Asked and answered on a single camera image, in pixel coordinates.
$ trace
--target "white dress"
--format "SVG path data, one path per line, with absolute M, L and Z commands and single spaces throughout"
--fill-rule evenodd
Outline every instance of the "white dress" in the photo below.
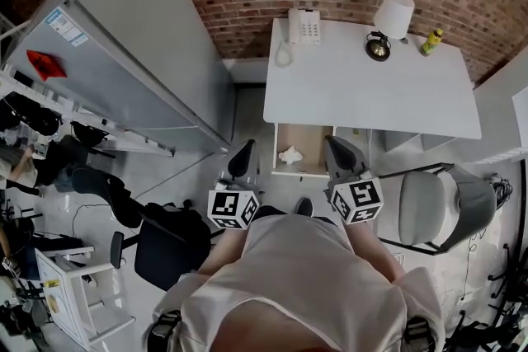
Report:
M 392 284 L 354 254 L 339 228 L 296 214 L 252 223 L 242 257 L 212 277 L 183 275 L 154 311 L 181 311 L 170 350 L 208 351 L 220 323 L 247 301 L 272 305 L 335 350 L 410 350 L 407 321 L 427 320 L 441 351 L 445 330 L 431 278 L 415 269 Z

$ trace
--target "bag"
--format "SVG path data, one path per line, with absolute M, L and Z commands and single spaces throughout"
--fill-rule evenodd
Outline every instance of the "bag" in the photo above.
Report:
M 36 101 L 30 100 L 17 92 L 11 92 L 5 96 L 0 101 L 0 105 L 2 105 L 4 110 L 6 110 L 5 106 L 7 106 L 15 114 L 18 123 L 22 121 L 35 132 L 46 137 L 55 134 L 62 124 L 59 114 L 51 109 L 42 107 Z

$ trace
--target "tissue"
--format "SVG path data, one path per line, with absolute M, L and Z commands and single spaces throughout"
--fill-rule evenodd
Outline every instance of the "tissue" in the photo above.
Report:
M 279 159 L 286 164 L 293 164 L 295 162 L 300 162 L 303 159 L 303 155 L 292 145 L 286 151 L 279 153 Z

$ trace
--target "table lamp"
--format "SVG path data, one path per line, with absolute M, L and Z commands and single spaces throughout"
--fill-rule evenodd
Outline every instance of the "table lamp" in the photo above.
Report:
M 377 31 L 367 35 L 366 53 L 379 62 L 390 56 L 388 38 L 401 40 L 407 34 L 413 17 L 413 0 L 384 0 L 374 15 L 374 26 Z

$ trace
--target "label sticker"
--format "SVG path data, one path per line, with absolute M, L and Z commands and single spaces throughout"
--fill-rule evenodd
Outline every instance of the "label sticker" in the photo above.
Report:
M 60 10 L 55 9 L 46 18 L 46 24 L 61 34 L 73 47 L 81 45 L 88 40 L 86 34 L 80 31 Z
M 82 32 L 80 35 L 78 35 L 73 40 L 71 40 L 70 43 L 72 44 L 73 47 L 77 47 L 78 45 L 81 45 L 87 40 L 88 40 L 87 35 Z

